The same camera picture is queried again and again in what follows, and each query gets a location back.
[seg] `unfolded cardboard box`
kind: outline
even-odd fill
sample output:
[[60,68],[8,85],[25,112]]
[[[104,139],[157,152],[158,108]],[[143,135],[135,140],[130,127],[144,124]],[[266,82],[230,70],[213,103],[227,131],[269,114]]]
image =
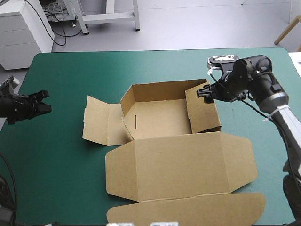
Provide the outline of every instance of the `unfolded cardboard box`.
[[83,138],[103,145],[133,139],[220,131],[214,103],[197,98],[206,80],[132,85],[119,104],[87,97]]
[[109,222],[148,226],[250,226],[261,216],[262,194],[231,194],[254,181],[251,142],[221,132],[137,139],[106,155],[109,194],[139,203],[109,209]]
[[106,188],[137,204],[111,208],[109,222],[250,226],[262,194],[231,192],[257,177],[249,140],[220,132],[206,80],[132,85],[118,104],[88,96],[83,138],[123,145],[106,155]]

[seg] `gray floor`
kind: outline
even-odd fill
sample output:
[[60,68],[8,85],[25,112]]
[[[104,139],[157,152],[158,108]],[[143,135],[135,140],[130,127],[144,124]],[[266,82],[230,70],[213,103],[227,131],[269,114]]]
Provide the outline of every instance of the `gray floor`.
[[[104,12],[104,0],[81,0],[86,14]],[[138,0],[141,30],[133,22],[89,26],[89,35],[68,38],[67,44],[53,46],[53,52],[124,51],[196,48],[273,47],[288,26],[289,0]],[[116,0],[118,12],[133,8],[132,0]],[[293,17],[301,13],[301,3],[293,4]],[[80,27],[63,24],[67,34]],[[60,32],[60,27],[53,24]],[[280,43],[289,52],[300,45],[301,26],[296,26]],[[63,38],[56,37],[63,43]],[[0,82],[13,75],[23,81],[27,69],[5,71],[0,66]]]

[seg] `black cable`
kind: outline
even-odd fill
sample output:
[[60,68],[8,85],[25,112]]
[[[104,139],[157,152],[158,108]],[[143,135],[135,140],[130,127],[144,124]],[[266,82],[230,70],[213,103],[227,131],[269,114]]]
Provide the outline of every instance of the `black cable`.
[[11,180],[13,182],[14,194],[15,194],[15,214],[13,216],[12,225],[15,226],[15,224],[16,224],[16,213],[17,213],[17,207],[18,207],[18,195],[17,195],[17,188],[16,188],[16,180],[15,180],[13,170],[11,169],[7,159],[5,158],[5,156],[2,152],[0,152],[0,156],[3,159],[3,161],[5,162],[8,170],[9,170],[10,177],[11,177]]
[[[219,84],[221,87],[223,87],[229,94],[231,94],[232,96],[236,97],[238,100],[240,100],[241,102],[243,102],[244,104],[248,105],[249,107],[251,107],[253,110],[255,110],[258,114],[260,114],[261,116],[263,116],[264,118],[268,118],[265,114],[261,113],[259,110],[257,110],[254,106],[252,106],[251,104],[249,104],[248,102],[242,100],[240,97],[238,97],[237,95],[231,93],[225,86],[223,86],[212,74],[210,74],[211,78],[217,83]],[[283,142],[285,144],[285,148],[286,148],[286,154],[287,154],[287,160],[288,160],[288,165],[290,167],[290,171],[291,171],[291,175],[293,176],[293,179],[295,181],[295,184],[297,186],[297,189],[298,189],[298,192],[299,192],[299,195],[301,197],[301,189],[300,189],[300,186],[299,186],[299,183],[298,183],[298,180],[296,178],[296,175],[293,173],[293,168],[292,168],[292,164],[291,164],[291,158],[290,158],[290,155],[289,155],[289,149],[288,149],[288,142],[287,142],[287,139],[285,137],[285,132],[283,130],[283,128],[278,125],[278,123],[276,123],[274,120],[270,119],[269,118],[269,121],[272,122],[276,128],[278,129],[279,133],[280,133],[280,136],[282,137],[283,139]]]
[[3,2],[5,2],[6,0],[2,0],[2,1],[0,1],[0,5],[1,5],[1,3],[3,3]]
[[26,2],[33,8],[33,10],[36,12],[36,14],[38,15],[40,21],[42,22],[42,24],[43,24],[43,26],[44,26],[44,28],[45,28],[47,34],[48,34],[49,37],[51,38],[51,40],[52,40],[56,45],[59,45],[59,46],[64,46],[64,45],[66,45],[66,43],[67,43],[67,37],[66,37],[66,33],[65,33],[64,28],[62,27],[64,36],[65,36],[65,42],[64,42],[64,44],[57,43],[57,42],[51,37],[51,35],[49,34],[49,31],[47,30],[47,28],[46,28],[46,26],[45,26],[45,24],[44,24],[42,18],[40,17],[40,15],[39,15],[39,13],[37,12],[37,10],[35,9],[35,7],[33,7],[33,5],[32,5],[31,3],[29,3],[27,0],[24,0],[24,1],[26,1]]
[[[53,33],[54,33],[54,34],[57,34],[57,35],[59,35],[59,36],[65,37],[64,35],[58,34],[58,33],[56,33],[55,31],[53,31]],[[74,35],[66,35],[66,37],[74,37],[74,36],[77,36],[77,35],[80,34],[80,33],[81,33],[81,30],[80,30],[78,33],[74,34]]]

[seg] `green tabletop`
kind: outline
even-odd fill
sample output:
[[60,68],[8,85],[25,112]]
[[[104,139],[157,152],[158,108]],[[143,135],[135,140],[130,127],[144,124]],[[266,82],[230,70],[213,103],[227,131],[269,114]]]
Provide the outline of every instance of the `green tabletop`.
[[[240,58],[263,54],[271,58],[273,72],[287,91],[290,107],[301,117],[301,79],[282,48],[198,49],[172,51],[74,52],[39,54],[19,93],[48,90],[50,114],[4,125],[1,151],[16,175],[19,195],[17,221],[43,224],[103,224],[110,207],[132,201],[105,190],[105,147],[83,140],[87,95],[118,103],[133,83],[206,78],[208,57],[237,54]],[[214,72],[219,78],[220,72]],[[238,192],[261,192],[265,211],[258,224],[282,224],[293,216],[282,190],[287,159],[276,128],[241,102],[216,101],[222,131],[249,138],[259,176]],[[9,179],[0,163],[1,174]]]

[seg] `white drawer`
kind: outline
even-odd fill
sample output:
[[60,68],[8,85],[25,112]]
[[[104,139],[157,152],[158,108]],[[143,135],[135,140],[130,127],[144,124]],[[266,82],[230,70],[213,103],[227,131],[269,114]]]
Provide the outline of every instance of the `white drawer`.
[[21,15],[0,16],[0,32],[28,29]]
[[30,30],[0,32],[0,46],[35,43]]
[[36,43],[0,46],[0,64],[5,70],[27,68],[38,53],[40,49]]

